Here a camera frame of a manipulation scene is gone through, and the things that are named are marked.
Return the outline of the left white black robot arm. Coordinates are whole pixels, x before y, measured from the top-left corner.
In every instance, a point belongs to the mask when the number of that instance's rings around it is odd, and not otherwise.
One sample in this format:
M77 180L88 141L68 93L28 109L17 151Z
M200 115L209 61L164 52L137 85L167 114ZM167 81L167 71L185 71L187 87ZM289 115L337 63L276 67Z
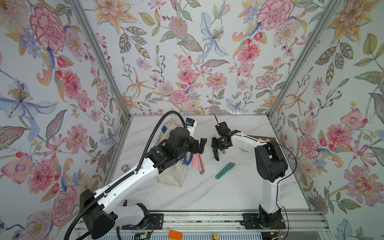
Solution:
M80 215L88 232L81 236L99 239L118 225L146 227L150 212L143 204L120 206L128 195L146 181L174 166L187 153L202 154L206 138L196 140L188 129L171 130L168 139L152 147L136 169L95 192L87 189L80 195Z

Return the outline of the teal utility knife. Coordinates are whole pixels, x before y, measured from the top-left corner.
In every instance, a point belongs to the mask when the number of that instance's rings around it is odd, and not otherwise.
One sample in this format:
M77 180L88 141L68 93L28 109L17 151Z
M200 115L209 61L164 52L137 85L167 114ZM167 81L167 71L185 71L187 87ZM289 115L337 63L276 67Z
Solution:
M234 168L236 164L235 163L228 163L224 168L222 168L218 174L215 176L216 180L219 180L222 178L228 171Z

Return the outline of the white canvas tote pouch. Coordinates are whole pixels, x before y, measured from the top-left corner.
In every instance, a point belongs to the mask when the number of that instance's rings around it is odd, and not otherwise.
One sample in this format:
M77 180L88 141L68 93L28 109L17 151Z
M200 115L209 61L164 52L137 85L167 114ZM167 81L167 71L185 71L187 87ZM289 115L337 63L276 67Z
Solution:
M182 126L182 124L177 124L174 119L170 119L167 123L161 126L161 132L158 139L156 140L155 145L157 146L161 142L167 140L172 130L174 130L176 127ZM157 179L159 183L181 188L184 184L186 173L187 166L183 164L183 160L180 160L173 166L163 171L160 175L158 175Z

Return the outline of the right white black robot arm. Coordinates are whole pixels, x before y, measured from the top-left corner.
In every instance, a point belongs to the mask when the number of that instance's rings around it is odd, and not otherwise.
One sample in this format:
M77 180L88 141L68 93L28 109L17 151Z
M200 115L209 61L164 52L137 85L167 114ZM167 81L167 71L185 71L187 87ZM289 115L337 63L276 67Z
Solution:
M280 182L288 170L280 144L276 141L263 142L243 134L239 130L230 130L227 123L215 125L218 136L212 138L211 148L214 158L219 161L219 152L235 146L255 154L256 168L263 179L262 201L257 214L243 214L241 225L247 230L285 229L286 225L279 206Z

